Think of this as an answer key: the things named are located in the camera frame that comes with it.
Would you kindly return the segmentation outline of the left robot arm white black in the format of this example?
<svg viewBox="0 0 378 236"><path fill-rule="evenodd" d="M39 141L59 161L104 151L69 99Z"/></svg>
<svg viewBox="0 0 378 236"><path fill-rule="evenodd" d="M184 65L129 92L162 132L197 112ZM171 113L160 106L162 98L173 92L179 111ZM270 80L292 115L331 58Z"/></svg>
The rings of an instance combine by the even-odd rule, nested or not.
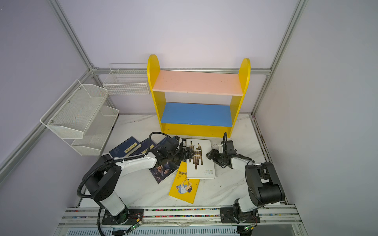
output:
<svg viewBox="0 0 378 236"><path fill-rule="evenodd" d="M167 134L155 144L151 137L131 147L136 140L130 137L101 156L82 178L76 194L82 199L92 199L104 213L107 224L134 224L142 218L143 210L130 210L116 193L120 177L145 170L178 164L192 158L195 152L186 140Z"/></svg>

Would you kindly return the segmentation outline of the dark purple portrait book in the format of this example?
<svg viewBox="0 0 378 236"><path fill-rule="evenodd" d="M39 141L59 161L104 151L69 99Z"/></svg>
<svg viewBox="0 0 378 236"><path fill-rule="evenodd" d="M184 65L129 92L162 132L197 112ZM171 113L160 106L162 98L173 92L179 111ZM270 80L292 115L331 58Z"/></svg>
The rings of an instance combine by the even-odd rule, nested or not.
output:
<svg viewBox="0 0 378 236"><path fill-rule="evenodd" d="M160 184L170 175L174 174L178 170L178 167L175 163L167 161L157 167L151 168L150 172L154 177L155 181Z"/></svg>

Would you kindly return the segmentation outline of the yellow cartoon cover book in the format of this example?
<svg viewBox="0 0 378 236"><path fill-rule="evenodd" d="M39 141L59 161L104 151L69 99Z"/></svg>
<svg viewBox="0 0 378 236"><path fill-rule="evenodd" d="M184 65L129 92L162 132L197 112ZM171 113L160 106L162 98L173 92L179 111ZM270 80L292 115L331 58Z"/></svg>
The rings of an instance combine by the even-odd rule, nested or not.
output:
<svg viewBox="0 0 378 236"><path fill-rule="evenodd" d="M187 163L182 161L168 195L175 199L193 204L199 183L200 180L188 178Z"/></svg>

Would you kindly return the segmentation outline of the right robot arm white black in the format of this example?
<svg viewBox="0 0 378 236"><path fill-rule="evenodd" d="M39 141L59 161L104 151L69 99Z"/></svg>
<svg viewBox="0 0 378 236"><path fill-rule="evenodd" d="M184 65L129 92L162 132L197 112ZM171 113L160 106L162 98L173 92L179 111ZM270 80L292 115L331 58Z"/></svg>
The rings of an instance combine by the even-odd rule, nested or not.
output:
<svg viewBox="0 0 378 236"><path fill-rule="evenodd" d="M250 157L237 153L233 142L223 140L222 150L210 150L206 156L222 168L239 170L245 175L248 194L236 199L232 207L220 208L222 223L259 223L258 209L282 202L285 193L271 162L256 164Z"/></svg>

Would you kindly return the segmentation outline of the white portfolio book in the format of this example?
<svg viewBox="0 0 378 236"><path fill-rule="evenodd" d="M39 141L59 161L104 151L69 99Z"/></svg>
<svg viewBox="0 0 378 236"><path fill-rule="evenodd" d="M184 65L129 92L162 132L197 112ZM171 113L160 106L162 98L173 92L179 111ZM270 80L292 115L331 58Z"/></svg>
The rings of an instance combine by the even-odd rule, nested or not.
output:
<svg viewBox="0 0 378 236"><path fill-rule="evenodd" d="M187 139L186 147L194 154L187 160L187 178L194 180L212 180L216 177L213 160L206 154L212 150L211 141Z"/></svg>

